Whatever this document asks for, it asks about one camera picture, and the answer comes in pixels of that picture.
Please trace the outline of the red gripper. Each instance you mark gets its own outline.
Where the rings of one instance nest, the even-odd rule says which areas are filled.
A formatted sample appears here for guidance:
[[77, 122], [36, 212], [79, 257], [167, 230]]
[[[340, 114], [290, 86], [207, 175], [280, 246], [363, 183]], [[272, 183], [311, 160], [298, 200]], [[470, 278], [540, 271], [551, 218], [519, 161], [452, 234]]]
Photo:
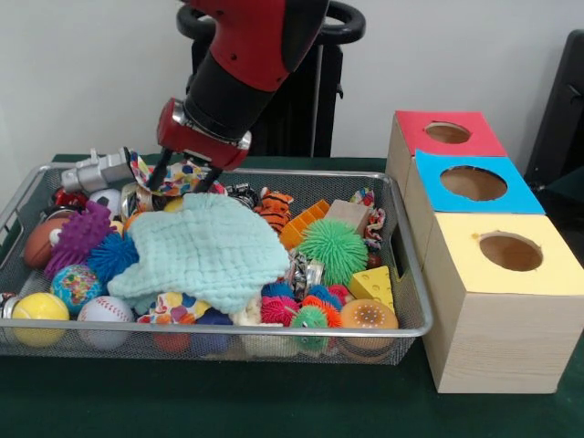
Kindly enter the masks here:
[[239, 141], [219, 140], [195, 126], [187, 117], [181, 100], [170, 98], [159, 117], [157, 141], [163, 149], [148, 180], [148, 188], [159, 189], [166, 177], [172, 153], [176, 152], [186, 153], [209, 165], [195, 186], [196, 193], [208, 193], [223, 170], [231, 171], [245, 160], [252, 133], [248, 131]]

